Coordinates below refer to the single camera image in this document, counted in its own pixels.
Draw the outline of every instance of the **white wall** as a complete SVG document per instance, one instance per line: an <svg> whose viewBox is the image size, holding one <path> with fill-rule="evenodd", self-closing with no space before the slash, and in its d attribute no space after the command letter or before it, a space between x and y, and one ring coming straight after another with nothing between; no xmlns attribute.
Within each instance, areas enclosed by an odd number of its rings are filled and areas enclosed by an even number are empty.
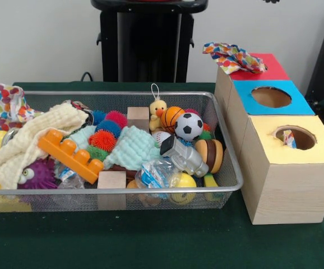
<svg viewBox="0 0 324 269"><path fill-rule="evenodd" d="M102 80L99 11L89 0L0 0L0 82ZM238 44L276 54L305 92L324 36L324 0L210 0L195 14L188 81L214 82L216 65L202 46Z"/></svg>

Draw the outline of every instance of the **stacked wooden boxes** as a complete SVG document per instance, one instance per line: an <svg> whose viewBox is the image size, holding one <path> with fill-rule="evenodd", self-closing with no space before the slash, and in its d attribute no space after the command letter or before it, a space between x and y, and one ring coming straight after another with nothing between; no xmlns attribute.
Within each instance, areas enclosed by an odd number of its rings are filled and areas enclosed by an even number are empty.
<svg viewBox="0 0 324 269"><path fill-rule="evenodd" d="M215 96L243 172L253 224L321 222L324 218L324 125L272 54L262 74L219 68ZM297 144L283 144L292 130Z"/></svg>

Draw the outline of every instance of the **green table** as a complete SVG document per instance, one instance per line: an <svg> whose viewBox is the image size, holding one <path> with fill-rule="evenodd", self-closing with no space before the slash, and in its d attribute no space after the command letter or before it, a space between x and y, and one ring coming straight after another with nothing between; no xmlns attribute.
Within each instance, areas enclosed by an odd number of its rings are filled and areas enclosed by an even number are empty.
<svg viewBox="0 0 324 269"><path fill-rule="evenodd" d="M17 85L149 90L142 83ZM214 90L214 84L159 85ZM222 210L0 214L0 268L324 268L324 222L253 226L240 192Z"/></svg>

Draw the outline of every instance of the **black and white ball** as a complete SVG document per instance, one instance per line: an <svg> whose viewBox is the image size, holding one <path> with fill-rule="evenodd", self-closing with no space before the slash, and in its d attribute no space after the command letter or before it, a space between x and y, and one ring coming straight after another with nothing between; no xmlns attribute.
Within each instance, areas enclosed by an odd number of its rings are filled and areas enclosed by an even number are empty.
<svg viewBox="0 0 324 269"><path fill-rule="evenodd" d="M194 113L184 113L176 120L174 130L178 137L193 141L203 132L203 121Z"/></svg>

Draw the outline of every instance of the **red box top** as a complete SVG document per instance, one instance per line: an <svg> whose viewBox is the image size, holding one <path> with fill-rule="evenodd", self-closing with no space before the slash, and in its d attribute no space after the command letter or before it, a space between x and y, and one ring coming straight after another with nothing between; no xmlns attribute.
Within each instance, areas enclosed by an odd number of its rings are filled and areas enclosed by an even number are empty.
<svg viewBox="0 0 324 269"><path fill-rule="evenodd" d="M263 59L268 70L260 74L239 70L230 74L232 80L290 80L288 74L273 54L251 53L251 56Z"/></svg>

